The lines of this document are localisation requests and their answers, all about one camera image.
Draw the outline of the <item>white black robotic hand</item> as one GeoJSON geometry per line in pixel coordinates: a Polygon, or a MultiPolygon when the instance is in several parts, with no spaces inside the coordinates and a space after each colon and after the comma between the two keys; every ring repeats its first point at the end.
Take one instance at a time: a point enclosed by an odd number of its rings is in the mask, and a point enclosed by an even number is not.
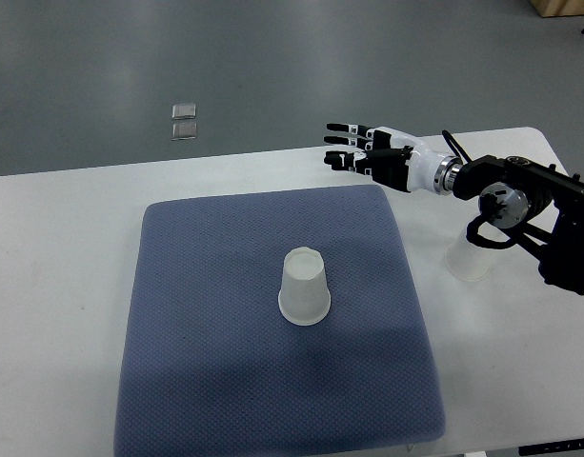
{"type": "Polygon", "coordinates": [[[329,123],[324,141],[352,151],[329,150],[324,163],[336,171],[370,176],[377,184],[403,192],[424,189],[439,195],[452,192],[452,173],[462,159],[432,149],[424,140],[389,127],[329,123]]]}

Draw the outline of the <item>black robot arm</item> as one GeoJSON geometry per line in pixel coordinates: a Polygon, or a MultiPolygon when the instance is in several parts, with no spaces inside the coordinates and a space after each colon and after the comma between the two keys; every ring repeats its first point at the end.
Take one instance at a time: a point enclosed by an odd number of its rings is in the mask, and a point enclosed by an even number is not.
{"type": "Polygon", "coordinates": [[[584,295],[584,182],[551,164],[486,155],[453,169],[449,189],[478,199],[467,225],[469,243],[488,249],[519,246],[538,261],[547,285],[584,295]]]}

